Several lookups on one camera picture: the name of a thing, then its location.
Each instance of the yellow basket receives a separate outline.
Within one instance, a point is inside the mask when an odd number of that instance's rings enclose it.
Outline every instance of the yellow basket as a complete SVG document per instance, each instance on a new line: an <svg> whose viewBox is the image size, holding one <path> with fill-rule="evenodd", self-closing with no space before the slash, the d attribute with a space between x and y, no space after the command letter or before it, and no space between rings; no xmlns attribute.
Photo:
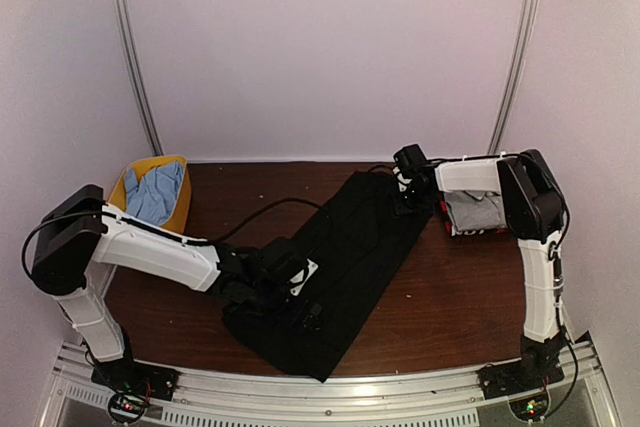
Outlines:
<svg viewBox="0 0 640 427"><path fill-rule="evenodd" d="M173 213L169 220L162 224L162 228L182 234L184 232L184 227L187 224L189 204L191 204L191 180L189 179L189 171L187 170L187 159L181 155L150 157L148 159L137 160L136 162L129 164L113 189L111 197L109 197L109 203L123 211L127 210L127 192L124 188L124 176L127 170L133 169L136 172L136 177L140 180L144 174L154 167L169 164L175 160L184 166L184 177L182 179L182 186L180 187L178 201L173 208Z"/></svg>

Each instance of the black fabric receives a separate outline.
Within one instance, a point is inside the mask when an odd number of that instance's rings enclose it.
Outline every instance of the black fabric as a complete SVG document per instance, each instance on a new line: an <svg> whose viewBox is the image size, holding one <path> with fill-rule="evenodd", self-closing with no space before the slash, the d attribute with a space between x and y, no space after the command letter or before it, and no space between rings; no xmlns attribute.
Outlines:
<svg viewBox="0 0 640 427"><path fill-rule="evenodd" d="M319 266L302 292L279 313L228 306L233 336L287 374L324 382L345 354L433 214L394 217L395 179L356 172L293 236ZM317 325L301 320L317 313Z"/></svg>

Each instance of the brown wooden surface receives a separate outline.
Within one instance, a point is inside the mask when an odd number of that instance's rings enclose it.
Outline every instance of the brown wooden surface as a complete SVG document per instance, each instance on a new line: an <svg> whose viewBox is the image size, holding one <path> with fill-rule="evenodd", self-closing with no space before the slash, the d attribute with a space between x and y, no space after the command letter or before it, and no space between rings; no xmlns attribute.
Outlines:
<svg viewBox="0 0 640 427"><path fill-rule="evenodd" d="M324 202L366 164L189 165L193 184L187 233L214 238L281 197ZM313 214L283 205L234 236L261 246L291 235ZM107 295L137 358L251 374L278 371L237 342L221 322L224 301L129 269ZM334 375L419 372L519 355L524 321L522 265L506 234L451 239L435 216L380 299Z"/></svg>

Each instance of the vertical metal post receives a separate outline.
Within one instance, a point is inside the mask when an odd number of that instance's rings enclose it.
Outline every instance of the vertical metal post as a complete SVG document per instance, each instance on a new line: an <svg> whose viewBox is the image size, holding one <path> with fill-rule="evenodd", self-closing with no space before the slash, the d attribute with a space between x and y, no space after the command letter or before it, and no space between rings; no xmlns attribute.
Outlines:
<svg viewBox="0 0 640 427"><path fill-rule="evenodd" d="M162 155L162 145L160 144L158 131L153 121L151 108L149 107L149 99L147 98L147 92L144 88L142 72L140 70L140 61L138 60L138 54L133 41L133 32L131 30L131 20L129 18L127 0L114 0L114 3L116 7L116 17L118 19L118 28L120 30L120 37L122 39L122 46L124 49L125 61L127 64L127 71L129 72L129 79L131 80L136 104L138 105L140 119L142 120L142 127L147 136L147 140L149 141L149 145L151 146L151 150L153 151L153 155Z"/></svg>
<svg viewBox="0 0 640 427"><path fill-rule="evenodd" d="M507 126L507 121L509 120L511 108L513 107L516 91L518 89L518 83L520 82L520 75L522 74L522 69L524 67L524 56L533 30L533 23L536 17L536 11L538 10L538 1L539 0L522 0L520 25L518 26L518 33L513 49L513 57L511 58L511 66L509 68L507 83L502 95L502 103L500 105L498 118L496 119L496 125L491 137L491 143L489 144L489 154L496 154L502 142L502 137Z"/></svg>

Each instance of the laundry basket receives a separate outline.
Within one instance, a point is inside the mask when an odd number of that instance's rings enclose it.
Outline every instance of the laundry basket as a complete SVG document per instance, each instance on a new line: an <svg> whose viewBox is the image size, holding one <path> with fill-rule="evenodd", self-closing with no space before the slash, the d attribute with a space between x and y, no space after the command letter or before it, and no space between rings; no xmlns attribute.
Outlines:
<svg viewBox="0 0 640 427"><path fill-rule="evenodd" d="M162 228L182 234L187 223L187 215L189 215L189 205L191 204L191 180L189 179L189 171L187 170L187 159L181 155L162 155L159 157L150 157L148 159L137 160L125 169L116 184L109 203L115 205L121 210L127 210L127 192L124 187L124 176L129 169L133 169L138 180L154 167L169 164L178 161L184 166L184 176L180 187L178 201L173 208L173 213L169 220L162 224Z"/></svg>

